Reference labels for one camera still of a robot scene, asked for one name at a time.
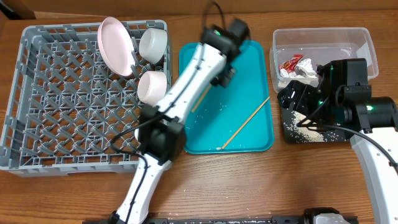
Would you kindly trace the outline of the wooden chopstick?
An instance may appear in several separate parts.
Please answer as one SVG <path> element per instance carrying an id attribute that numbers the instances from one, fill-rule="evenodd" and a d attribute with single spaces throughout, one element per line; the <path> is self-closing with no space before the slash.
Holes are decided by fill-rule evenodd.
<path id="1" fill-rule="evenodd" d="M 253 119 L 253 117 L 261 110 L 261 108 L 269 101 L 270 96 L 268 96 L 257 108 L 256 110 L 245 120 L 245 122 L 240 125 L 240 127 L 235 131 L 235 133 L 218 149 L 223 150 L 227 145 L 241 132 L 241 130 Z"/>
<path id="2" fill-rule="evenodd" d="M 199 97 L 199 99 L 197 100 L 195 106 L 193 107 L 193 109 L 191 110 L 192 113 L 196 112 L 197 108 L 200 106 L 201 102 L 204 100 L 205 96 L 207 95 L 207 93 L 210 91 L 210 89 L 212 88 L 212 85 L 209 84 L 204 92 L 201 94 L 201 96 Z"/>

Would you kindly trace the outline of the grey bowl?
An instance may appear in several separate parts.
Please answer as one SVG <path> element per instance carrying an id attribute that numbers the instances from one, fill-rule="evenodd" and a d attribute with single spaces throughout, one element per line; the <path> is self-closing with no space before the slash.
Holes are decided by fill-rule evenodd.
<path id="1" fill-rule="evenodd" d="M 148 62 L 156 64 L 164 55 L 167 41 L 166 31 L 155 28 L 147 29 L 139 42 L 139 54 Z"/>

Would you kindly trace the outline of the large white plate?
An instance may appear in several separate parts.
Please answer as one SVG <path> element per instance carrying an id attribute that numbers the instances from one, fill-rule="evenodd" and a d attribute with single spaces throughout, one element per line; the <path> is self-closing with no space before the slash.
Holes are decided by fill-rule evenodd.
<path id="1" fill-rule="evenodd" d="M 114 17 L 107 17 L 98 28 L 98 47 L 108 68 L 122 76 L 132 74 L 135 60 L 132 56 L 134 46 L 124 25 Z"/>

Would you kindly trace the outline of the white paper cup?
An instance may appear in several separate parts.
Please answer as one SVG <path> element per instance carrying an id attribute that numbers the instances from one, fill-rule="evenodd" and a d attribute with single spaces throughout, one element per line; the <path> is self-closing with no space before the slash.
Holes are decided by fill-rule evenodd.
<path id="1" fill-rule="evenodd" d="M 136 139 L 137 142 L 139 142 L 139 129 L 134 130 L 134 138 Z"/>

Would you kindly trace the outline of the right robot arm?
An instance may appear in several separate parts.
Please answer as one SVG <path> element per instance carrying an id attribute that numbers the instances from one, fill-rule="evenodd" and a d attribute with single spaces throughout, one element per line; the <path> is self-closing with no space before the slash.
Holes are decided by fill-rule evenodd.
<path id="1" fill-rule="evenodd" d="M 397 105 L 373 97 L 363 58 L 317 67 L 318 86 L 292 80 L 277 99 L 302 115 L 298 128 L 340 130 L 349 139 L 363 174 L 376 223 L 397 223 Z"/>

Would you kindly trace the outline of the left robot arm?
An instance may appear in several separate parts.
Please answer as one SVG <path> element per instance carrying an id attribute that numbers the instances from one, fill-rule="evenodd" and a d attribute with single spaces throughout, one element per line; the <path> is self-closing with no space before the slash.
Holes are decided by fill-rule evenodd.
<path id="1" fill-rule="evenodd" d="M 112 138 L 110 146 L 121 152 L 115 142 L 137 131 L 139 147 L 128 154 L 136 156 L 139 163 L 123 203 L 108 223 L 144 223 L 162 174 L 171 168 L 185 145 L 184 124 L 192 106 L 209 84 L 228 86 L 232 78 L 230 63 L 241 53 L 239 48 L 249 36 L 248 25 L 240 19 L 227 29 L 204 28 L 191 61 L 172 88 L 154 106 L 143 105 L 137 126 Z"/>

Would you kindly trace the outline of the grey dishwasher rack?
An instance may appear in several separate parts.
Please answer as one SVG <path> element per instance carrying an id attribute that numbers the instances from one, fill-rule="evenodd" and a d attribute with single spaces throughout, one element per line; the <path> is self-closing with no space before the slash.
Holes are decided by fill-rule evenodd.
<path id="1" fill-rule="evenodd" d="M 132 172 L 140 77 L 172 77 L 172 48 L 153 65 L 137 50 L 128 78 L 104 63 L 98 23 L 26 27 L 1 133 L 1 170 L 21 177 Z"/>

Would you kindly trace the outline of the crumpled white paper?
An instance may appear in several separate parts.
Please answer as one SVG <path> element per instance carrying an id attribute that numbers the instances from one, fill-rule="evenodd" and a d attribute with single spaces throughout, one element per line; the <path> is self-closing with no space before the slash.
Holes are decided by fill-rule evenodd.
<path id="1" fill-rule="evenodd" d="M 279 74 L 282 78 L 316 78 L 317 73 L 313 69 L 310 58 L 301 59 L 294 69 L 289 72 L 286 68 L 279 68 Z"/>

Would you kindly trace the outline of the red snack wrapper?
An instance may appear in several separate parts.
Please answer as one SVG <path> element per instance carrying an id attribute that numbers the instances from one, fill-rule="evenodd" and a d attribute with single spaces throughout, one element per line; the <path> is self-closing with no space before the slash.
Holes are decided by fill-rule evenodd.
<path id="1" fill-rule="evenodd" d="M 290 60 L 279 65 L 279 70 L 285 70 L 288 73 L 293 72 L 296 65 L 302 58 L 303 58 L 303 54 L 293 55 L 293 57 Z"/>

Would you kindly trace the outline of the teal plastic tray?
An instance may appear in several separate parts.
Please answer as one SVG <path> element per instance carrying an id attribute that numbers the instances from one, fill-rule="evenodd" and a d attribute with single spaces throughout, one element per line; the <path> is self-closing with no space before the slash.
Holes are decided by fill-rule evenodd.
<path id="1" fill-rule="evenodd" d="M 212 86 L 185 122 L 190 154 L 263 152 L 274 143 L 271 98 L 223 150 L 221 147 L 268 97 L 266 63 L 262 46 L 245 41 L 233 62 L 236 73 L 226 88 Z"/>

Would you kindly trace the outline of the clear plastic bin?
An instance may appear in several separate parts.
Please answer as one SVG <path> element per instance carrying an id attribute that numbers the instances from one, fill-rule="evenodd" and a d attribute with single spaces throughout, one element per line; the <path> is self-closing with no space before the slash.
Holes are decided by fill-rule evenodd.
<path id="1" fill-rule="evenodd" d="M 318 85 L 317 77 L 308 77 L 299 70 L 290 77 L 280 72 L 279 66 L 294 55 L 302 55 L 302 60 L 311 62 L 314 70 L 317 65 L 325 65 L 332 60 L 364 58 L 367 61 L 368 79 L 379 75 L 373 41 L 364 27 L 275 30 L 270 48 L 270 71 L 275 92 L 281 91 L 291 80 Z"/>

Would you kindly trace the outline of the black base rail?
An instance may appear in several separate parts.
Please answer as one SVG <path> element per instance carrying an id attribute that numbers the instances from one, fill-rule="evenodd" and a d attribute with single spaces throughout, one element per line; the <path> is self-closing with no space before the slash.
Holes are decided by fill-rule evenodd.
<path id="1" fill-rule="evenodd" d="M 303 215 L 274 215 L 269 218 L 185 219 L 149 218 L 145 224 L 359 224 L 357 217 L 344 217 L 334 208 L 305 209 Z"/>

